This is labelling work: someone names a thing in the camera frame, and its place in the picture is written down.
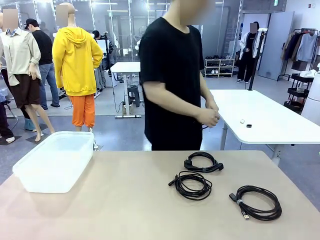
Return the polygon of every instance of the small black object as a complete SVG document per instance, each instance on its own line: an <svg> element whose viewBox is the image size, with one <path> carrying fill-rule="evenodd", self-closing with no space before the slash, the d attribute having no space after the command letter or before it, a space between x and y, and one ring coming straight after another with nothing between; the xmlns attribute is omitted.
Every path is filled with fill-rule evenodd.
<svg viewBox="0 0 320 240"><path fill-rule="evenodd" d="M212 166L209 166L209 167L193 166L191 159L194 157L205 157L207 159L210 159L212 161ZM192 153L190 156L188 156L187 159L184 161L184 167L189 171L199 172L199 173L212 173L216 170L221 171L222 169L224 169L224 165L222 163L218 163L217 160L215 160L215 158L211 154L205 151L196 151Z"/></svg>
<svg viewBox="0 0 320 240"><path fill-rule="evenodd" d="M194 180L203 184L202 189L196 190L187 187L183 181ZM212 191L212 182L205 179L204 176L193 171L181 171L179 175L175 175L174 180L169 182L169 186L175 185L175 189L186 199L193 201L201 201L206 199Z"/></svg>
<svg viewBox="0 0 320 240"><path fill-rule="evenodd" d="M242 201L242 197L244 194L249 192L256 192L256 193L267 196L273 201L274 208L271 210L259 210L245 204ZM282 214L282 208L280 206L280 202L277 196L271 191L266 190L262 187L251 186L251 185L242 186L236 191L236 195L231 193L229 197L232 199L232 201L236 202L239 205L241 209L241 213L244 219L246 220L248 220L249 216L251 216L261 221L272 221L272 220L278 219Z"/></svg>

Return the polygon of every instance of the mannequin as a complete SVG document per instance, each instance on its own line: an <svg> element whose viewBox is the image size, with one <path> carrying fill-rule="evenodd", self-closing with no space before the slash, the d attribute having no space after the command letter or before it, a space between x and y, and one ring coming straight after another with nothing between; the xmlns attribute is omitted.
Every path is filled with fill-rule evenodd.
<svg viewBox="0 0 320 240"><path fill-rule="evenodd" d="M55 79L57 87L64 87L73 104L75 130L80 132L86 125L91 132L95 125L94 93L97 90L94 68L99 67L103 51L90 33L77 27L74 6L68 2L60 5L67 8L68 16L67 27L58 30L53 42Z"/></svg>
<svg viewBox="0 0 320 240"><path fill-rule="evenodd" d="M7 29L4 28L4 14L2 12L0 12L0 28L2 30L2 32L6 32ZM2 77L4 79L4 82L7 86L7 88L9 89L9 91L11 92L11 88L10 88L10 85L9 85L9 80L8 80L8 71L7 71L7 63L6 63L6 59L4 56L1 56L1 74L2 74ZM21 108L21 112L24 116L24 129L25 130L29 130L29 131L35 131L36 128L33 124L33 122L31 121L28 113L26 112L26 108L23 106Z"/></svg>
<svg viewBox="0 0 320 240"><path fill-rule="evenodd" d="M4 19L8 14L5 10L7 9L4 9ZM41 54L38 44L31 32L24 31L18 26L7 29L0 36L2 40L0 55L2 56L4 53L7 60L8 80L16 105L20 109L25 107L36 129L35 141L39 142L42 132L37 113L48 126L50 133L53 134L55 130L40 105L39 84L41 83L41 75L38 64Z"/></svg>

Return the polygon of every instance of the white plastic container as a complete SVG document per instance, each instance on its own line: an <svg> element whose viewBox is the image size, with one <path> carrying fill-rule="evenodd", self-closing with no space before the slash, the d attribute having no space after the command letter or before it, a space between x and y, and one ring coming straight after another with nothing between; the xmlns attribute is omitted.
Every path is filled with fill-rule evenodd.
<svg viewBox="0 0 320 240"><path fill-rule="evenodd" d="M32 193L67 193L93 155L94 134L59 131L50 135L12 168Z"/></svg>

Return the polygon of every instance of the white desk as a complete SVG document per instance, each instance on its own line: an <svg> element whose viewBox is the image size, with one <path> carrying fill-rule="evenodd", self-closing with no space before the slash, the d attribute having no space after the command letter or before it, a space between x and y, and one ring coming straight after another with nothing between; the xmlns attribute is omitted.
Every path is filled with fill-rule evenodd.
<svg viewBox="0 0 320 240"><path fill-rule="evenodd" d="M285 144L320 144L320 126L258 91L211 90L211 93L224 121L221 150L225 149L228 128L242 143L275 145L272 160L277 165Z"/></svg>
<svg viewBox="0 0 320 240"><path fill-rule="evenodd" d="M320 213L262 151L211 152L224 165L222 171L203 174L213 183L211 195L202 201L183 198L168 183L185 170L184 160L191 153L94 152L79 180L63 194L26 192L12 175L0 185L0 239L319 239ZM196 162L199 167L210 164L203 158ZM280 218L244 219L229 194L248 184L278 197ZM253 194L243 200L255 208L272 206Z"/></svg>
<svg viewBox="0 0 320 240"><path fill-rule="evenodd" d="M117 62L111 68L111 73L128 73L130 79L132 78L133 73L140 73L140 62ZM124 83L124 101L125 101L125 111L126 116L118 115L115 118L141 118L141 115L130 115L130 107L129 107L129 96L128 96L128 82L127 76L123 76Z"/></svg>

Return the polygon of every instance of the black shirt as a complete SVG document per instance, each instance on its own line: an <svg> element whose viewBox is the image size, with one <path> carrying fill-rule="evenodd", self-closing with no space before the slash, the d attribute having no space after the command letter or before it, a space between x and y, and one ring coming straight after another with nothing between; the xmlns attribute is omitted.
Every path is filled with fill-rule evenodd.
<svg viewBox="0 0 320 240"><path fill-rule="evenodd" d="M190 33L183 33L162 17L149 25L139 46L140 79L142 83L165 83L168 91L200 107L200 70L205 67L201 34L195 27L188 27ZM144 132L151 144L202 134L202 125L194 118L165 110L149 101L144 91L143 97Z"/></svg>
<svg viewBox="0 0 320 240"><path fill-rule="evenodd" d="M41 30L35 30L32 34L41 53L39 66L43 64L52 64L52 42L50 37Z"/></svg>
<svg viewBox="0 0 320 240"><path fill-rule="evenodd" d="M246 45L245 47L250 49L250 51L253 49L254 41L255 41L256 33L249 32L248 37L246 39Z"/></svg>

